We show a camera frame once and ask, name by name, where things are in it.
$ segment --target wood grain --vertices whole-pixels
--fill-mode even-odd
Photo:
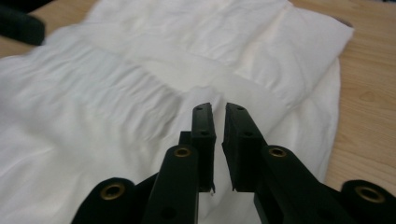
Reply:
[[[33,14],[50,34],[77,23],[96,0],[58,0]],[[340,121],[326,184],[374,182],[396,195],[396,4],[365,0],[292,0],[297,7],[349,21],[355,34],[340,57]],[[32,47],[0,37],[0,57]]]

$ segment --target white fabric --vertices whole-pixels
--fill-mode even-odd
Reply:
[[[232,192],[225,104],[323,180],[352,29],[280,0],[102,0],[46,45],[0,61],[0,223],[70,223],[99,182],[158,172],[191,110],[210,102],[214,195],[199,223],[260,223]]]

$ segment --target light brown wooden tabletop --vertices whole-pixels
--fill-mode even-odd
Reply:
[[[35,11],[47,34],[81,21],[96,0],[58,0]],[[326,184],[365,179],[396,195],[396,4],[367,0],[291,0],[349,21],[355,34],[340,57],[340,121]],[[0,37],[0,57],[32,47]]]

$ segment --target crumpled cloth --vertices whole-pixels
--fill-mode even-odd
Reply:
[[[85,21],[0,61],[1,223],[70,223],[99,182],[159,171],[191,111],[213,106],[216,193],[199,223],[260,223],[232,192],[227,102],[323,180],[353,29],[285,0],[102,0]]]

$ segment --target folded cloth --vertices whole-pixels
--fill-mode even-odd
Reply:
[[[280,0],[102,0],[30,53],[0,61],[1,223],[70,223],[99,182],[160,169],[210,102],[216,193],[199,223],[260,223],[232,192],[225,104],[323,180],[338,119],[337,56],[353,30]]]

